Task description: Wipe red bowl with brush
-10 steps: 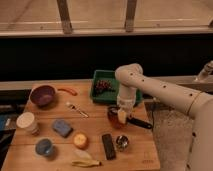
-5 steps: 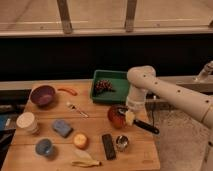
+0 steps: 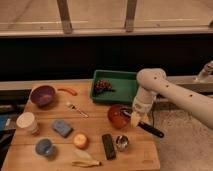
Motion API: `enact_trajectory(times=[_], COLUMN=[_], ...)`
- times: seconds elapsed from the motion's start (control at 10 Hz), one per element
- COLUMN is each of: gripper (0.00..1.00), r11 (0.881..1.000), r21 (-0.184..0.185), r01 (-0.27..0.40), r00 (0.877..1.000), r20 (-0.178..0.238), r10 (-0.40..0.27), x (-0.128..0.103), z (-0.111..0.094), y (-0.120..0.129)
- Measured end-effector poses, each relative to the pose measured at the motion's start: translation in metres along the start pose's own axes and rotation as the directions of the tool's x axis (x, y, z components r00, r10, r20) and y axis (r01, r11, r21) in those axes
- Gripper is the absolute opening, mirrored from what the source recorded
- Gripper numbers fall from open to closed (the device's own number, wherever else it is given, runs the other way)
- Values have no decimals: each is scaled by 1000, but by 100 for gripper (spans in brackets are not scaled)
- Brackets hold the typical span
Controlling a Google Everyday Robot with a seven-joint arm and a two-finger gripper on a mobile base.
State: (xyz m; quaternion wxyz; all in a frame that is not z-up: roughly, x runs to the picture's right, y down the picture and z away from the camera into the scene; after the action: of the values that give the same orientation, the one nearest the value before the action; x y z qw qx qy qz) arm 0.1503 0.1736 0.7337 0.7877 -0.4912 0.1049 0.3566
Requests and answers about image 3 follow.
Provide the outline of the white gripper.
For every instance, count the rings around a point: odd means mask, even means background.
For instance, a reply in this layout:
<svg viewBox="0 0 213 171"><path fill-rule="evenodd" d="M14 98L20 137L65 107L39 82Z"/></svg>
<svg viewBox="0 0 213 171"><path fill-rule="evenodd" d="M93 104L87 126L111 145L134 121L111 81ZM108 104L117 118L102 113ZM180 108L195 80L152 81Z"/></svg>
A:
<svg viewBox="0 0 213 171"><path fill-rule="evenodd" d="M149 123L149 117L147 113L151 110L152 103L142 103L141 101L135 99L133 101L132 108L134 111L136 111L131 113L130 124L132 127L136 127L138 125L138 123L140 122L140 115L144 114L144 122Z"/></svg>

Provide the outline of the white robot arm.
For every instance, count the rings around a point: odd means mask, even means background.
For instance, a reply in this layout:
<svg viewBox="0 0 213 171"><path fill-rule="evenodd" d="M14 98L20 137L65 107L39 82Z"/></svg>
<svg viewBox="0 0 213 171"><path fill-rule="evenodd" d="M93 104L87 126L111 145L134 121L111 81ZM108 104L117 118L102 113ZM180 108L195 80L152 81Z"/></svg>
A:
<svg viewBox="0 0 213 171"><path fill-rule="evenodd" d="M213 99L169 82L161 68L142 69L137 73L138 91L132 107L141 116L148 113L158 94L189 112L213 130Z"/></svg>

